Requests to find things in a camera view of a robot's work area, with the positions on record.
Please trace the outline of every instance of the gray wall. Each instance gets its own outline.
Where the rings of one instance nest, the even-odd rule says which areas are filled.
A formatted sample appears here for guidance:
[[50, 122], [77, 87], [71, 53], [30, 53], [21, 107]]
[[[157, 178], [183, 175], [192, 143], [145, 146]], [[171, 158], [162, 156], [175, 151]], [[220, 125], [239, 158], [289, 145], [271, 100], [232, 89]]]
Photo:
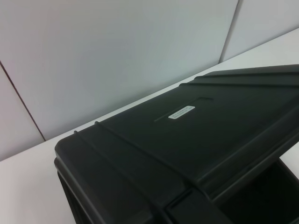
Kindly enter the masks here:
[[237, 0], [1, 0], [0, 60], [46, 139], [218, 63]]
[[42, 142], [42, 136], [0, 67], [0, 161]]
[[221, 62], [299, 27], [298, 0], [239, 0]]

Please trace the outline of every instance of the white label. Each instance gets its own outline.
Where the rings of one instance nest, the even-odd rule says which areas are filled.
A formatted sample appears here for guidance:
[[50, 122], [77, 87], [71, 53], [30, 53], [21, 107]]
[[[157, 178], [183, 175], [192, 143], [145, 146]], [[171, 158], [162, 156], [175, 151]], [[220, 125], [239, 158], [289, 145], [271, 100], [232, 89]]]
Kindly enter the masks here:
[[189, 112], [190, 110], [193, 110], [195, 106], [185, 106], [183, 109], [175, 112], [174, 114], [170, 115], [169, 118], [171, 119], [177, 119], [180, 116], [184, 115], [185, 113]]

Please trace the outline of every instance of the case lid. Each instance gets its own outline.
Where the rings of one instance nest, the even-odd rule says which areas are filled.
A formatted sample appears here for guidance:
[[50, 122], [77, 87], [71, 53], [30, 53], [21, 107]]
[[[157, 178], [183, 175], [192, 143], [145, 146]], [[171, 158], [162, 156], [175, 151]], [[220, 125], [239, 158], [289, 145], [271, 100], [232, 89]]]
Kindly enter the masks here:
[[217, 214], [209, 223], [229, 223], [207, 198], [225, 201], [299, 141], [298, 73], [197, 77], [61, 140], [56, 167], [94, 223], [184, 223], [193, 197]]

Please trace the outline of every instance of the black plastic case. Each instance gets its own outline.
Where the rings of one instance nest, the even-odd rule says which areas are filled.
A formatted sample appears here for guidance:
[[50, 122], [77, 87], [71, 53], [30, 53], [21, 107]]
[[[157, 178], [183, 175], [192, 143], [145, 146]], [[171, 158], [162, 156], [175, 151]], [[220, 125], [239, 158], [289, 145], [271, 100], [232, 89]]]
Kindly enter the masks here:
[[299, 204], [296, 178], [278, 161], [298, 141], [299, 66], [228, 70], [75, 132], [55, 147], [55, 165], [78, 224], [238, 224], [229, 208], [273, 169], [288, 173]]

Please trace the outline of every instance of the small white sticker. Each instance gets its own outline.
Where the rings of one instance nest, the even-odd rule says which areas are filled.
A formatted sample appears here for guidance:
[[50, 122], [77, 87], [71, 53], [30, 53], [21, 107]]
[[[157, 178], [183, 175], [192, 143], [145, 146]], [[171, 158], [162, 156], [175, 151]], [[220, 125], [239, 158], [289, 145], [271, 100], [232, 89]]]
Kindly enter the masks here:
[[185, 113], [189, 112], [190, 110], [193, 110], [195, 106], [185, 106], [183, 109], [175, 112], [174, 114], [170, 115], [169, 118], [171, 119], [177, 119], [180, 116], [184, 115]]

